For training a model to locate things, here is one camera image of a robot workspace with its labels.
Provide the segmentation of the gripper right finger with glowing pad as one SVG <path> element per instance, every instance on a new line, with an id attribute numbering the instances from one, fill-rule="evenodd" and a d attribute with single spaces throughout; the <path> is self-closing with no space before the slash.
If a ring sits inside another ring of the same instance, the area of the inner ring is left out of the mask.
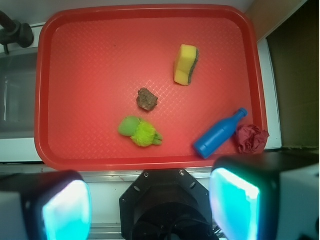
<path id="1" fill-rule="evenodd" d="M 229 240 L 317 240 L 320 157 L 300 151 L 220 157 L 209 201 Z"/>

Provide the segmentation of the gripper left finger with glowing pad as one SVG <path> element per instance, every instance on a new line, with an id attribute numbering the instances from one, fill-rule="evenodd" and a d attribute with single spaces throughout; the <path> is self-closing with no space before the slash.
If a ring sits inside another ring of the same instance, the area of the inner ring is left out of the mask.
<path id="1" fill-rule="evenodd" d="M 78 172 L 0 178 L 2 240 L 86 240 L 91 225 L 91 192 Z"/>

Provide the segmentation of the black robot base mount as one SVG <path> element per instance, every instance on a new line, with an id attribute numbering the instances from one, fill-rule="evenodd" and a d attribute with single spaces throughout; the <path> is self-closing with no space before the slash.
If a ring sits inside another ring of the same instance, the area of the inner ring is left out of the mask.
<path id="1" fill-rule="evenodd" d="M 119 198 L 125 240 L 216 240 L 209 191 L 184 169 L 145 170 Z"/>

